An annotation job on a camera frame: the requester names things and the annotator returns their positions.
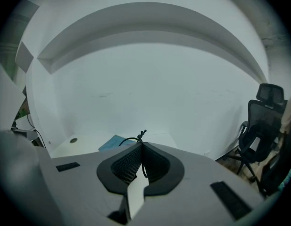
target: blue paper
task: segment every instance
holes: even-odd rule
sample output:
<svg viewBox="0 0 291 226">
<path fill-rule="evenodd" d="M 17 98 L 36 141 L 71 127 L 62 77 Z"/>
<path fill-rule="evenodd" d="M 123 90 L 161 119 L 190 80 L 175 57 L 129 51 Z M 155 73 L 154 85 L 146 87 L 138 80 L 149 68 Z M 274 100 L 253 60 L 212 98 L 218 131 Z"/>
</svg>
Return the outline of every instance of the blue paper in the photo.
<svg viewBox="0 0 291 226">
<path fill-rule="evenodd" d="M 99 151 L 104 151 L 104 150 L 108 150 L 108 149 L 111 149 L 111 148 L 114 148 L 114 147 L 118 147 L 119 144 L 124 140 L 125 138 L 123 137 L 120 137 L 120 136 L 117 136 L 117 135 L 114 135 L 109 141 L 107 141 L 105 144 L 103 144 L 98 150 Z M 131 141 L 131 140 L 127 140 L 125 142 L 123 142 L 121 144 L 121 146 L 123 145 L 128 145 L 128 144 L 131 144 L 131 143 L 134 143 L 134 141 Z"/>
</svg>

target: black rectangular slot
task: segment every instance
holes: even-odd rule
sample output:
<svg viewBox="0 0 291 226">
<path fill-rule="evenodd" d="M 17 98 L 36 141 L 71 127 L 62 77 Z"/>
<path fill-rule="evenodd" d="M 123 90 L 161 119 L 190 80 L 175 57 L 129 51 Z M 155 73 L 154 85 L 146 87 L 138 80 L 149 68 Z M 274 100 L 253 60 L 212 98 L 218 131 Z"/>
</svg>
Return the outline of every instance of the black rectangular slot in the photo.
<svg viewBox="0 0 291 226">
<path fill-rule="evenodd" d="M 77 162 L 72 162 L 72 163 L 56 166 L 56 168 L 57 168 L 57 170 L 59 172 L 61 172 L 61 171 L 66 171 L 66 170 L 69 170 L 69 169 L 72 169 L 72 168 L 76 168 L 76 167 L 79 167 L 79 166 L 80 165 Z"/>
<path fill-rule="evenodd" d="M 216 182 L 210 186 L 235 220 L 251 211 L 251 208 L 225 182 Z"/>
</svg>

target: black mesh office chair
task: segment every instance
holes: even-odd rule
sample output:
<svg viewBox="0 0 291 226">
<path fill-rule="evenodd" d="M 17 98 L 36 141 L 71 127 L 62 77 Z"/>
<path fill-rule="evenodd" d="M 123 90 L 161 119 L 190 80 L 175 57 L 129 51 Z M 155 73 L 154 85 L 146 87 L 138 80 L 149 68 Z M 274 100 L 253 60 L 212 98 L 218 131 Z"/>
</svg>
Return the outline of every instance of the black mesh office chair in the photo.
<svg viewBox="0 0 291 226">
<path fill-rule="evenodd" d="M 248 103 L 248 121 L 242 124 L 239 136 L 239 149 L 236 150 L 240 156 L 226 156 L 241 161 L 237 174 L 243 165 L 252 173 L 251 181 L 259 181 L 254 174 L 250 164 L 264 161 L 270 154 L 274 140 L 279 135 L 281 119 L 283 115 L 283 89 L 272 84 L 260 84 L 257 100 Z M 260 142 L 256 150 L 250 148 L 256 138 Z"/>
</svg>

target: round hole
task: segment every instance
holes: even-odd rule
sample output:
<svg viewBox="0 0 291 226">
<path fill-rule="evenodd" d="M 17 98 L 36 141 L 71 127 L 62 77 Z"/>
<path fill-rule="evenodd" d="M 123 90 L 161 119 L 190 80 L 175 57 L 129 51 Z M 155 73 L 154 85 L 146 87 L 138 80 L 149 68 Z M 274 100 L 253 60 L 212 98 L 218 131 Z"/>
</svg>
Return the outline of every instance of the round hole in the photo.
<svg viewBox="0 0 291 226">
<path fill-rule="evenodd" d="M 77 141 L 77 138 L 73 138 L 73 139 L 70 140 L 70 143 L 74 143 L 76 141 Z"/>
</svg>

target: chair headrest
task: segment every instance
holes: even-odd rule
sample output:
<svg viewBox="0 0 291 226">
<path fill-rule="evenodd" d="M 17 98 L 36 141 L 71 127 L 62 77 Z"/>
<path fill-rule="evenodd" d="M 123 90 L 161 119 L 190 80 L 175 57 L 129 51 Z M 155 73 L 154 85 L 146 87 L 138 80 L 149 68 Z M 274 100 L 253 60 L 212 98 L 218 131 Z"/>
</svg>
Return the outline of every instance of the chair headrest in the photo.
<svg viewBox="0 0 291 226">
<path fill-rule="evenodd" d="M 273 84 L 260 84 L 257 93 L 257 100 L 267 105 L 282 105 L 284 102 L 283 88 Z"/>
</svg>

